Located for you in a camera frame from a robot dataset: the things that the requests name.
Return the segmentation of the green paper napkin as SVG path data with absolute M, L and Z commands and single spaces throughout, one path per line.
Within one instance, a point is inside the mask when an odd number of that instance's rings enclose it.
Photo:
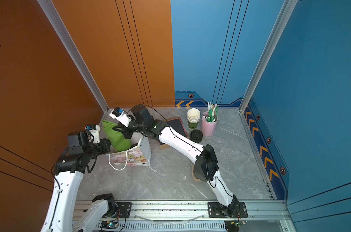
M 116 123 L 113 123 L 107 120 L 101 120 L 101 122 L 103 125 L 103 130 L 115 150 L 117 150 L 118 152 L 121 152 L 121 151 L 129 150 L 131 148 L 132 146 L 131 140 L 125 139 L 121 132 L 113 130 L 113 128 L 117 126 Z

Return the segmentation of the cartoon animal paper gift bag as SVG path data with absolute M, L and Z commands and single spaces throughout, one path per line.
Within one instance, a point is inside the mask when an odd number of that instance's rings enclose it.
M 149 139 L 140 133 L 134 133 L 130 141 L 130 149 L 107 155 L 108 163 L 113 169 L 121 171 L 130 166 L 150 166 L 152 150 Z

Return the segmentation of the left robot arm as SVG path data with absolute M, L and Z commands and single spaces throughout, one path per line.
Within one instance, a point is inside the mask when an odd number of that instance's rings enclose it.
M 118 214 L 111 193 L 96 196 L 88 210 L 73 223 L 78 189 L 85 172 L 91 172 L 90 161 L 110 151 L 111 142 L 99 137 L 98 125 L 68 135 L 68 147 L 53 167 L 54 189 L 42 226 L 43 232 L 91 232 L 103 217 Z

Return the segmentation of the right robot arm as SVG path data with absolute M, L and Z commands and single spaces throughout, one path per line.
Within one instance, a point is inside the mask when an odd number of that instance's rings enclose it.
M 168 122 L 154 119 L 142 104 L 134 106 L 131 111 L 132 115 L 116 107 L 110 112 L 110 117 L 119 122 L 114 127 L 115 131 L 121 132 L 126 139 L 130 139 L 133 133 L 138 132 L 185 155 L 194 164 L 194 176 L 202 182 L 207 182 L 213 190 L 222 214 L 229 218 L 238 216 L 239 201 L 223 181 L 218 159 L 211 145 L 203 146 L 193 142 L 178 133 Z

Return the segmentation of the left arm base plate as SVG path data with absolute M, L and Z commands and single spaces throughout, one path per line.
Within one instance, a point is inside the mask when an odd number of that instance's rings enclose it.
M 130 202 L 116 203 L 115 211 L 108 212 L 106 215 L 104 215 L 104 217 L 113 219 L 129 218 L 131 214 L 131 209 L 132 203 Z

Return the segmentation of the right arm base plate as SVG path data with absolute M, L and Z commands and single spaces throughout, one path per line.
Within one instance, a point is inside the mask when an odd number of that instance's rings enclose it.
M 224 213 L 218 202 L 208 202 L 208 216 L 210 218 L 248 218 L 248 210 L 244 202 L 238 202 L 232 215 L 228 216 Z

